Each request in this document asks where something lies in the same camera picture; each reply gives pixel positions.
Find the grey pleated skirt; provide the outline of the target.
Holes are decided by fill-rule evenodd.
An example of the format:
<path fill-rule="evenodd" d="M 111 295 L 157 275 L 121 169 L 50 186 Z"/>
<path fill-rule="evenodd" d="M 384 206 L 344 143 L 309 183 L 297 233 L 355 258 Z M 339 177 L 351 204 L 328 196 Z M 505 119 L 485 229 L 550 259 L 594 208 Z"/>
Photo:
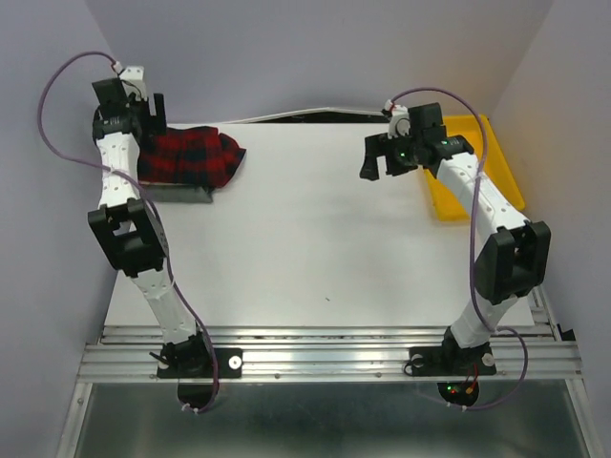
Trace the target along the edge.
<path fill-rule="evenodd" d="M 214 187 L 186 184 L 141 183 L 146 196 L 154 202 L 203 203 L 213 202 Z"/>

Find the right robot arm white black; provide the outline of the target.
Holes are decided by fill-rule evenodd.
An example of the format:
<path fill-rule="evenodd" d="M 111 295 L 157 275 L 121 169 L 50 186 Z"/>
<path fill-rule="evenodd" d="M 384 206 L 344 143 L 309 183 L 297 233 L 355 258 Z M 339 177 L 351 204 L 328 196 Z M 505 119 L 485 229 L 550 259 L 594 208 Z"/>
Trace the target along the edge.
<path fill-rule="evenodd" d="M 481 158 L 462 135 L 448 135 L 439 104 L 406 108 L 386 102 L 386 133 L 365 140 L 360 178 L 397 177 L 423 168 L 459 201 L 471 220 L 470 299 L 437 346 L 414 347 L 406 369 L 416 377 L 495 374 L 491 337 L 517 301 L 545 276 L 551 230 L 532 222 L 481 171 Z"/>

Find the red black plaid skirt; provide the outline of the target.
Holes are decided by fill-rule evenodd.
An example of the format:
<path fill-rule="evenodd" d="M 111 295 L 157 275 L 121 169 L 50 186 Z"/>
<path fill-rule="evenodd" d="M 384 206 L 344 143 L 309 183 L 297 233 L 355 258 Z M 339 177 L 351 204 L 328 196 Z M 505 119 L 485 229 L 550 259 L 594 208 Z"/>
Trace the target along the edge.
<path fill-rule="evenodd" d="M 169 128 L 140 148 L 141 183 L 222 188 L 238 172 L 246 149 L 216 127 Z"/>

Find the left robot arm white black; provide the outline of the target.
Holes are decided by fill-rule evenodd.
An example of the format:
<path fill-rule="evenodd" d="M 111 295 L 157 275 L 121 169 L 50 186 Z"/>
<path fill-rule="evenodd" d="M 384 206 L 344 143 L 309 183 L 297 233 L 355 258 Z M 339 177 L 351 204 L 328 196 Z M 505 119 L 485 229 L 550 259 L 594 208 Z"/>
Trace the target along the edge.
<path fill-rule="evenodd" d="M 137 181 L 141 145 L 162 133 L 163 114 L 151 114 L 134 82 L 119 76 L 93 85 L 98 107 L 93 140 L 102 166 L 101 198 L 88 223 L 112 267 L 122 272 L 147 301 L 162 333 L 154 358 L 163 378 L 203 378 L 214 360 L 202 327 L 179 297 L 168 270 L 169 245 Z"/>

